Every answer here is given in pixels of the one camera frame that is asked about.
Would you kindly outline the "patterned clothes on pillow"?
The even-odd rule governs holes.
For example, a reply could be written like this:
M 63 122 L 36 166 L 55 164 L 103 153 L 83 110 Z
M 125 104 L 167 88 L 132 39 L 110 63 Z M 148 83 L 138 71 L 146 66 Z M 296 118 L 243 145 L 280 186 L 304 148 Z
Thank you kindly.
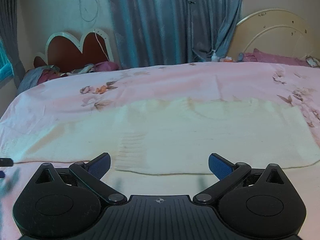
M 84 66 L 84 68 L 74 69 L 74 70 L 71 70 L 70 72 L 61 73 L 60 77 L 87 74 L 87 73 L 93 72 L 93 68 L 94 68 L 93 64 L 88 64 Z

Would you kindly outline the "red white scalloped headboard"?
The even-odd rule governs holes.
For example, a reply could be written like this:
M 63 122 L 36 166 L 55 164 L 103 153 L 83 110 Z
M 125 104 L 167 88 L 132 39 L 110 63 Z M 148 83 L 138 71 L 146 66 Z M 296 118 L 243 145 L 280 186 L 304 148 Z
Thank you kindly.
M 80 39 L 68 32 L 52 34 L 44 53 L 35 55 L 33 66 L 55 65 L 66 73 L 104 61 L 114 61 L 109 36 L 103 30 L 94 28 L 83 33 Z

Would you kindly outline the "blue grey curtain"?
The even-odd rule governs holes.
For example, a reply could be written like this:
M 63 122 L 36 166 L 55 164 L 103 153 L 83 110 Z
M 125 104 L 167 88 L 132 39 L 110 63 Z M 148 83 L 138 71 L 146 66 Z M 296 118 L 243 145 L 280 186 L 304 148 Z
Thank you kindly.
M 242 0 L 109 0 L 124 69 L 227 55 Z

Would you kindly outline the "cream round headboard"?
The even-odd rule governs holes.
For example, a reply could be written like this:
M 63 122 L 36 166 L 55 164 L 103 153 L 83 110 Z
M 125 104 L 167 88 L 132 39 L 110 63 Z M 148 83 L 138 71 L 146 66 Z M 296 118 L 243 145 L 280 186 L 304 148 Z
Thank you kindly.
M 296 14 L 284 9 L 265 9 L 237 23 L 227 56 L 235 60 L 240 53 L 255 49 L 299 59 L 319 58 L 319 36 Z

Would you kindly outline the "patterned cushion right bed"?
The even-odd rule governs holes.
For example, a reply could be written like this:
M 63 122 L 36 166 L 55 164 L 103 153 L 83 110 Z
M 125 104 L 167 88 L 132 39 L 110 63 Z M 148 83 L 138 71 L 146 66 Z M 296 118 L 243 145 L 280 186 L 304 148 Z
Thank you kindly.
M 320 60 L 315 57 L 312 57 L 312 56 L 306 57 L 306 62 L 312 68 L 319 68 L 320 67 Z

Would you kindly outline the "blue grey pillow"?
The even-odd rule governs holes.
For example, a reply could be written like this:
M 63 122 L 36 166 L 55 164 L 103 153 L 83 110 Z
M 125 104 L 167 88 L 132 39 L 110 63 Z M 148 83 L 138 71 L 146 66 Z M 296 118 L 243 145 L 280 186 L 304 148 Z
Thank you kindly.
M 55 65 L 49 65 L 49 66 L 41 66 L 41 67 L 28 70 L 17 89 L 17 95 L 23 93 L 28 89 L 35 87 L 45 70 L 52 70 L 53 72 L 59 72 L 60 68 Z

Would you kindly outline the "white lotion bottle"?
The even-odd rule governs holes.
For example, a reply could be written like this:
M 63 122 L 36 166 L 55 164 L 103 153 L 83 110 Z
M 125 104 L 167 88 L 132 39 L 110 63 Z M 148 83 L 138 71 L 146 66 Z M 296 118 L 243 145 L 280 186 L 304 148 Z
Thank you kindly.
M 220 58 L 217 56 L 215 50 L 213 50 L 213 54 L 212 54 L 212 56 L 211 56 L 211 61 L 212 61 L 212 62 L 219 62 L 219 61 L 220 61 Z

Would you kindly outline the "left window curtain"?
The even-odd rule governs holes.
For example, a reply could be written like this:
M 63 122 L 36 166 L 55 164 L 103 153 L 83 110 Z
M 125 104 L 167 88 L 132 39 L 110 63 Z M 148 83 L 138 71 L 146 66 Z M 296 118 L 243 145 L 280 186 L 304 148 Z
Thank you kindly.
M 1 39 L 11 62 L 15 86 L 18 88 L 25 75 L 25 68 L 18 51 L 17 0 L 1 0 Z

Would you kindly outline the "cream knitted sweater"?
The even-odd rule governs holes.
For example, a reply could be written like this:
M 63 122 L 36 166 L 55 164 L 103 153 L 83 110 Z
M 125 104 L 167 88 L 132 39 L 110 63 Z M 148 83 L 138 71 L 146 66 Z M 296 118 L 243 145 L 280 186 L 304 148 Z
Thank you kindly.
M 103 152 L 114 169 L 142 174 L 207 174 L 212 153 L 254 167 L 319 160 L 299 108 L 259 99 L 134 102 L 7 140 L 1 156 L 17 163 L 71 163 Z

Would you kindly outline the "purple pillow bed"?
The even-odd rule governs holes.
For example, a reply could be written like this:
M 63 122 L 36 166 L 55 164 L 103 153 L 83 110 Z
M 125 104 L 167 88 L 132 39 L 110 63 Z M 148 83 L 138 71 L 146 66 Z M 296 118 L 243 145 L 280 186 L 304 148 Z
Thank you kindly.
M 119 66 L 111 61 L 104 61 L 93 66 L 93 72 L 111 72 L 119 70 Z
M 255 48 L 252 53 L 244 53 L 244 62 L 262 62 L 262 63 L 278 63 L 287 64 L 291 66 L 306 66 L 309 67 L 305 60 L 296 57 L 285 57 L 276 54 L 268 54 Z

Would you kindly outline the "purple pillow right bed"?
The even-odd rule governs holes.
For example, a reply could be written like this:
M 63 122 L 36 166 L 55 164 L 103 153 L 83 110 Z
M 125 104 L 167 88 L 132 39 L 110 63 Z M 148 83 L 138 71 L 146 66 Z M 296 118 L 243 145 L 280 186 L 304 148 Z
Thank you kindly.
M 291 66 L 306 66 L 309 67 L 305 60 L 296 57 L 285 57 L 276 54 L 268 54 L 255 48 L 252 53 L 244 53 L 244 62 L 262 62 L 262 63 L 278 63 L 287 64 Z

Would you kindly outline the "orange small box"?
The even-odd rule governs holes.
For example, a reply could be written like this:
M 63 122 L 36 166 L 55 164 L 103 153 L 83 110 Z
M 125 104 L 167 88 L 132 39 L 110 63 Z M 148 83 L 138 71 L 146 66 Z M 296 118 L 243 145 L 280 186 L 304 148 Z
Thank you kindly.
M 234 61 L 231 57 L 225 57 L 225 58 L 221 58 L 220 62 L 234 62 Z

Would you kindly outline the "purple pillow left bed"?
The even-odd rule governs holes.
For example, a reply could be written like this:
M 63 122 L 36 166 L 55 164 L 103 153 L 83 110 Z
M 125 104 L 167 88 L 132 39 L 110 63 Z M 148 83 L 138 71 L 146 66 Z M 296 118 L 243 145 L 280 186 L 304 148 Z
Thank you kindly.
M 93 72 L 111 72 L 119 70 L 119 66 L 111 61 L 104 61 L 93 66 Z

